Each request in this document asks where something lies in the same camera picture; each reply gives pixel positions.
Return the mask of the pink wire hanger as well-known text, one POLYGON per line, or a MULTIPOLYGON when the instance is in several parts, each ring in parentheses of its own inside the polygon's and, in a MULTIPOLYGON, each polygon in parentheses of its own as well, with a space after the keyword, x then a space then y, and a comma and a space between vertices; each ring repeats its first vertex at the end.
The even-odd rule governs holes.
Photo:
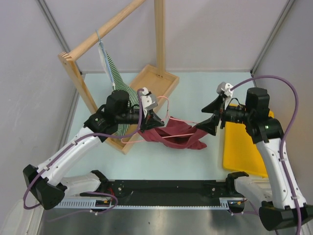
MULTIPOLYGON (((169 104, 170 104, 170 101, 169 101, 169 98, 166 97, 166 96, 158 96, 157 97, 158 99, 166 99, 167 101, 167 109, 166 109, 166 116, 164 119, 162 120, 166 120, 166 119, 171 119, 171 120, 177 120, 177 121, 180 121, 180 122, 186 122, 186 123, 192 123, 192 124, 198 124, 197 122, 194 122, 194 121, 189 121, 189 120, 183 120, 183 119, 179 119, 179 118, 174 118, 174 117, 171 117, 170 114, 169 114, 169 104)), ((191 134, 185 134, 185 135, 174 135, 174 136, 169 136, 169 137, 163 137, 163 139, 168 139, 168 138, 174 138, 174 137, 185 137, 185 136, 190 136, 191 134)), ((139 142, 146 142, 145 140, 135 140, 135 141, 124 141, 123 138, 121 138, 121 142, 123 144, 128 144, 128 143, 139 143, 139 142)))

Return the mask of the red tank top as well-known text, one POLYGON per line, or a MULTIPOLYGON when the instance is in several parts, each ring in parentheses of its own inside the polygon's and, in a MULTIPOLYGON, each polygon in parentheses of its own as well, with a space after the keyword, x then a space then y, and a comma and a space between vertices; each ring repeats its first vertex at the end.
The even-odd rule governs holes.
POLYGON ((172 116, 165 127, 146 130, 139 134, 147 142, 159 142, 173 149, 202 150, 207 148, 207 144, 200 141, 207 135, 205 131, 172 116))

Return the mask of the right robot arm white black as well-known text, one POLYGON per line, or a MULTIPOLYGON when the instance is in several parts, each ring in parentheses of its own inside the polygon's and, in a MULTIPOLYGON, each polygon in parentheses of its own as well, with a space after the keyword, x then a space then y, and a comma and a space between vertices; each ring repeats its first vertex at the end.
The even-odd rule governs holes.
POLYGON ((301 227, 313 218, 313 207, 307 204, 297 186, 283 141, 280 122, 269 116, 269 94, 266 89, 249 88, 244 105, 231 106, 231 88, 218 88, 218 97, 202 109, 212 116, 197 128, 216 135, 226 122, 244 124, 261 154, 268 174, 271 193, 267 193, 247 173, 229 174, 225 190, 230 196, 241 194, 258 210, 268 231, 301 227))

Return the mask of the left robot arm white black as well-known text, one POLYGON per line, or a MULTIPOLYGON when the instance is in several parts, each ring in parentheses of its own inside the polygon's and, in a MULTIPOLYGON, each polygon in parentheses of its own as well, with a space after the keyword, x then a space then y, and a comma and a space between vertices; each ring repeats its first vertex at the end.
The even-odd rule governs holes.
POLYGON ((126 91, 113 91, 107 97, 106 104, 84 122, 70 142, 38 166, 26 166, 23 175, 27 190, 23 199, 31 193, 40 206, 50 210, 69 196, 108 197, 108 179, 100 171, 93 170, 78 177, 67 178, 65 175, 89 150, 108 138, 116 139, 115 133, 121 124, 136 125, 136 129, 125 138, 164 126, 154 112, 156 96, 146 88, 139 89, 136 95, 138 104, 132 104, 126 91))

